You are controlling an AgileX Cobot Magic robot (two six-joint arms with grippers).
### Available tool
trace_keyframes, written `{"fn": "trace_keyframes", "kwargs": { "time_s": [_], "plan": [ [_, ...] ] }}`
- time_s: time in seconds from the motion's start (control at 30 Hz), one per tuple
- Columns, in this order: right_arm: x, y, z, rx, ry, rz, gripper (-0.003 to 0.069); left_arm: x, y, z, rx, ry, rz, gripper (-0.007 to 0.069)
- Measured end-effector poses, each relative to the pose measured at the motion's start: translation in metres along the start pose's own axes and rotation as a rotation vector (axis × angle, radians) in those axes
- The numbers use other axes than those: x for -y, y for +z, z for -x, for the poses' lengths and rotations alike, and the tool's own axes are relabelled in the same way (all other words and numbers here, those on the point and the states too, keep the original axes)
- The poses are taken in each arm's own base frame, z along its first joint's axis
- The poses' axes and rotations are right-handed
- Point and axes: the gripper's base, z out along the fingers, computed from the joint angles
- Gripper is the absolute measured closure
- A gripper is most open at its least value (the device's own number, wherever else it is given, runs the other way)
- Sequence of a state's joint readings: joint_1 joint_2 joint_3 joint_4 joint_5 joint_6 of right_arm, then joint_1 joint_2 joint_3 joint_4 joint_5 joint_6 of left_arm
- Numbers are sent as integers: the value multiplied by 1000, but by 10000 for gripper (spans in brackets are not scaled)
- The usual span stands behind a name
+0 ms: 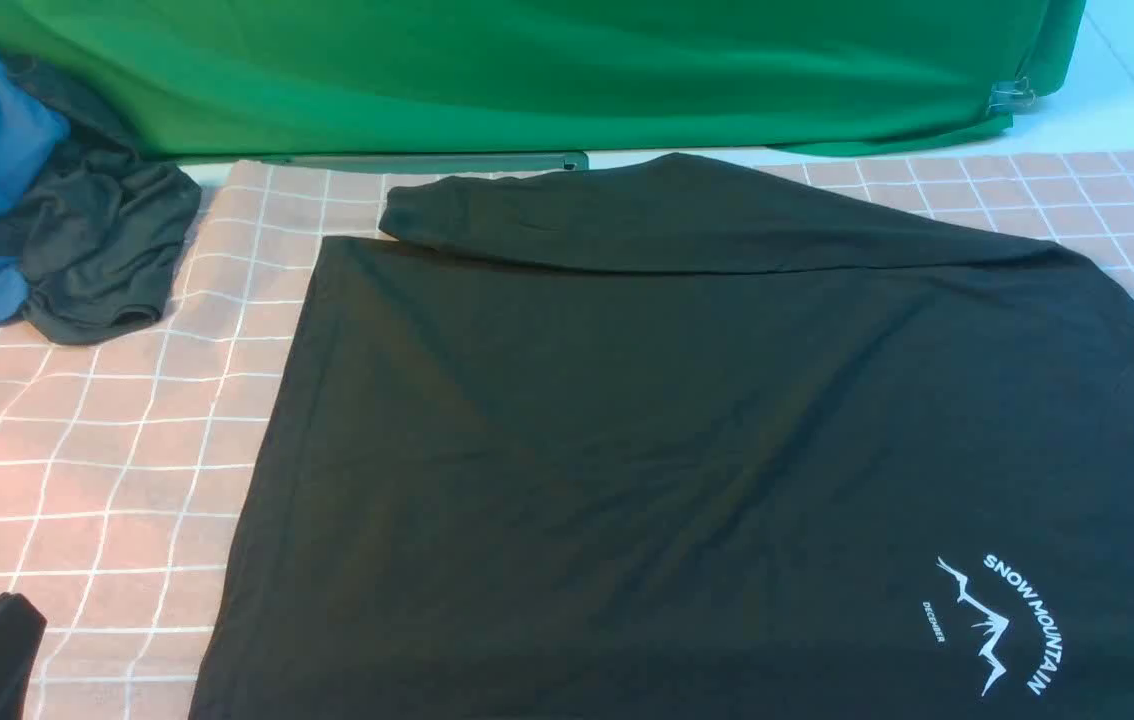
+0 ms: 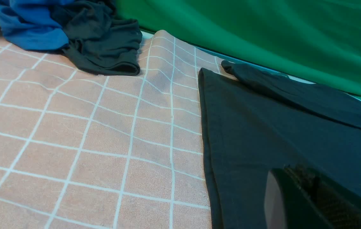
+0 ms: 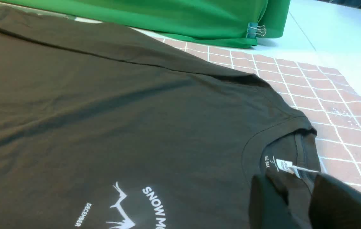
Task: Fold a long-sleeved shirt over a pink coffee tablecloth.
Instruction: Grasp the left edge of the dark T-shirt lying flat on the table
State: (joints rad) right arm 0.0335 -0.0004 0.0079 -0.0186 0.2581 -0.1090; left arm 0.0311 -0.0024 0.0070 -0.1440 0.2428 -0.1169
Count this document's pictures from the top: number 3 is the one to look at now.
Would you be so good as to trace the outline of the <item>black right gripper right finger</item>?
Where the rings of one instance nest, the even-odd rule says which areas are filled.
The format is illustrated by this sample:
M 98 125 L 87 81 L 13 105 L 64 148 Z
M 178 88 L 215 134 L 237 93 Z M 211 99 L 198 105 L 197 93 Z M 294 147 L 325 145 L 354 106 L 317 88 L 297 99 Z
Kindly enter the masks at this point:
M 319 174 L 308 215 L 313 229 L 361 229 L 361 192 L 330 175 Z

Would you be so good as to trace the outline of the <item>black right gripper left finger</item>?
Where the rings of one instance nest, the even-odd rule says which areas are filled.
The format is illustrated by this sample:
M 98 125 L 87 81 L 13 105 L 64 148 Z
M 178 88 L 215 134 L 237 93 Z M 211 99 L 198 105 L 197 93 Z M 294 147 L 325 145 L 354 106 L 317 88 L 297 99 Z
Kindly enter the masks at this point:
M 249 199 L 250 229 L 304 229 L 305 204 L 297 203 L 303 194 L 298 178 L 276 174 L 255 174 Z

